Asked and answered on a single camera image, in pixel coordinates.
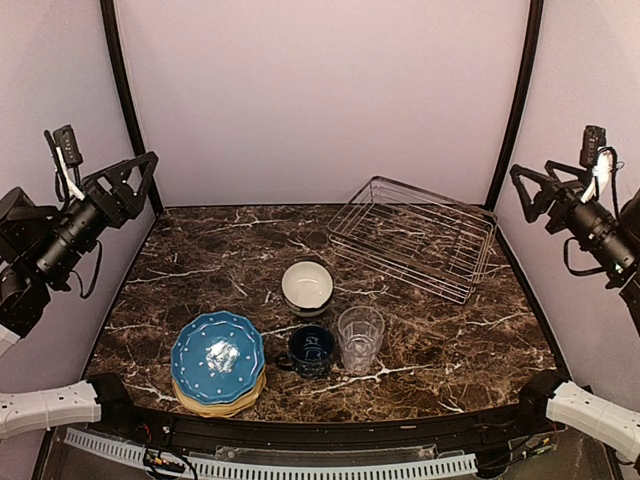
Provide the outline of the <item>blue dotted plate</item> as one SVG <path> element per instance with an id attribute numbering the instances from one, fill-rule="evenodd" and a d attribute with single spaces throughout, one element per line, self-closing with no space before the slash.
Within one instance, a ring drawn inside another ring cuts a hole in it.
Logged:
<path id="1" fill-rule="evenodd" d="M 248 318 L 229 311 L 198 316 L 171 350 L 178 391 L 205 406 L 237 401 L 256 386 L 264 367 L 261 334 Z"/>

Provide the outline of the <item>white blue bowl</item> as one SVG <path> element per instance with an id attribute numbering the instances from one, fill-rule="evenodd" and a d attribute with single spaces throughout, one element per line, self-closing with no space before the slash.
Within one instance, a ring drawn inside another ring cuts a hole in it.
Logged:
<path id="1" fill-rule="evenodd" d="M 332 300 L 334 280 L 330 272 L 313 261 L 289 266 L 281 278 L 283 298 L 290 310 L 303 318 L 324 313 Z"/>

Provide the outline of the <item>clear glass cup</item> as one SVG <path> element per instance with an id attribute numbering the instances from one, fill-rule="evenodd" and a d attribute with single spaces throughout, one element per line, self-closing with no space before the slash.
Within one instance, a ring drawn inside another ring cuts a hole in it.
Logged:
<path id="1" fill-rule="evenodd" d="M 365 373 L 381 348 L 385 332 L 382 315 L 370 306 L 351 307 L 339 317 L 337 329 L 345 370 Z"/>

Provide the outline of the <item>dark blue mug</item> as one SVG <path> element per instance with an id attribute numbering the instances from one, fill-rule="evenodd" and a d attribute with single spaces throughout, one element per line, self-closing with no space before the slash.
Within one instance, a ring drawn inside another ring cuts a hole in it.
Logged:
<path id="1" fill-rule="evenodd" d="M 303 379 L 326 378 L 332 368 L 335 346 L 329 330 L 315 324 L 305 325 L 290 335 L 288 349 L 276 356 L 275 365 Z"/>

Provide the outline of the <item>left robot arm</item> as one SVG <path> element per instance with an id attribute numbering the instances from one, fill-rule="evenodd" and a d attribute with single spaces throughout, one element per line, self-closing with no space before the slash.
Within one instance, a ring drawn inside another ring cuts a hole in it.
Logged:
<path id="1" fill-rule="evenodd" d="M 36 205 L 20 187 L 1 200 L 1 350 L 25 339 L 53 291 L 70 291 L 71 272 L 108 228 L 142 212 L 158 157 L 122 160 L 85 177 L 82 197 L 69 205 Z M 104 422 L 120 436 L 141 427 L 140 412 L 120 377 L 99 374 L 49 390 L 4 394 L 1 437 L 53 427 Z"/>

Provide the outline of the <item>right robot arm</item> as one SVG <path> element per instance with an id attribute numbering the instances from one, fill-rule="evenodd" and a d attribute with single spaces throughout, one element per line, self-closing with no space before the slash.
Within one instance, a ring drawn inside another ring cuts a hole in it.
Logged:
<path id="1" fill-rule="evenodd" d="M 618 207 L 612 178 L 595 167 L 547 161 L 514 164 L 523 224 L 541 246 L 515 236 L 533 291 L 549 317 L 565 373 L 536 374 L 522 388 L 510 424 L 521 434 L 546 420 L 587 434 L 639 465 L 639 196 Z"/>

